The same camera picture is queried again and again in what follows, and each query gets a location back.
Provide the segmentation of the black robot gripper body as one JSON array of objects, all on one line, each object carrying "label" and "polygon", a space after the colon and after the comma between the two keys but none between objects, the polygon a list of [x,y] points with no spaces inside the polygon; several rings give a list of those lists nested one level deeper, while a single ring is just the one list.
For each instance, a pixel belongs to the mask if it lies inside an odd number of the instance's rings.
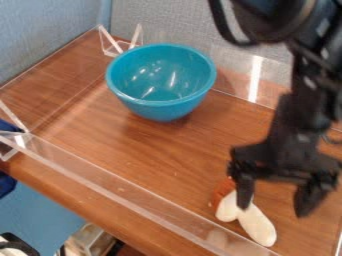
[{"label": "black robot gripper body", "polygon": [[333,123],[330,107],[326,95],[281,96],[266,138],[231,149],[228,174],[238,187],[257,180],[337,186],[341,162],[318,150]]}]

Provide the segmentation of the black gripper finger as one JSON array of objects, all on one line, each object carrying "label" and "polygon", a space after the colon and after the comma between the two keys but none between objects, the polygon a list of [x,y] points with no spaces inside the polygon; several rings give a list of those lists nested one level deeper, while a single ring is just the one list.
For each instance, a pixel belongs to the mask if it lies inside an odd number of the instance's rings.
[{"label": "black gripper finger", "polygon": [[294,193],[294,212],[298,218],[307,217],[337,188],[333,183],[306,182],[297,186]]},{"label": "black gripper finger", "polygon": [[242,210],[246,210],[251,204],[255,179],[250,174],[239,174],[235,178],[237,183],[237,204]]}]

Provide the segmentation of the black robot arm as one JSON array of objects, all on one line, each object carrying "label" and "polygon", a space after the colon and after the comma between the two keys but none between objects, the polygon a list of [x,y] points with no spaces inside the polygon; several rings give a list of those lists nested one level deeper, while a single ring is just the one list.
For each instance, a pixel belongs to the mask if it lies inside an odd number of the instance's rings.
[{"label": "black robot arm", "polygon": [[342,120],[342,0],[233,0],[254,43],[286,44],[291,91],[279,98],[266,139],[231,151],[238,206],[247,208],[259,179],[297,185],[294,211],[305,217],[337,188],[342,161],[318,151]]}]

